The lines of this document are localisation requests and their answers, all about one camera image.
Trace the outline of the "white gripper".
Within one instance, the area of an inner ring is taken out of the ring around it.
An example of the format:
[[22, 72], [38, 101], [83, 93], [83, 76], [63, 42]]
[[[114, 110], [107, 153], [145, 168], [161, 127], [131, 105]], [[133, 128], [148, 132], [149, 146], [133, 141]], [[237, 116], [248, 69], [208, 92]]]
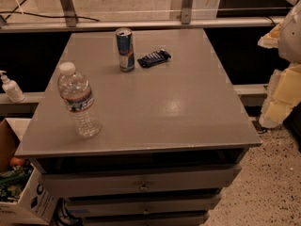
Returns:
[[[258, 45], [263, 48], [278, 48], [278, 38], [282, 24], [277, 24], [262, 36]], [[291, 63], [284, 71], [274, 70], [267, 87], [259, 123], [264, 128], [276, 128], [301, 103], [301, 65]]]

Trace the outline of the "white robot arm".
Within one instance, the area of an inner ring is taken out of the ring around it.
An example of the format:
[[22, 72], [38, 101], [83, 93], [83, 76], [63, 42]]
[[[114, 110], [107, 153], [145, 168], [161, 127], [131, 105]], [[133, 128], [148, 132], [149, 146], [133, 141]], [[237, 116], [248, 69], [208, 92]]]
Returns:
[[259, 123], [271, 129], [281, 125], [301, 102], [301, 0], [282, 23], [259, 39], [258, 45], [277, 48], [279, 56], [290, 62], [284, 71], [274, 70], [268, 83]]

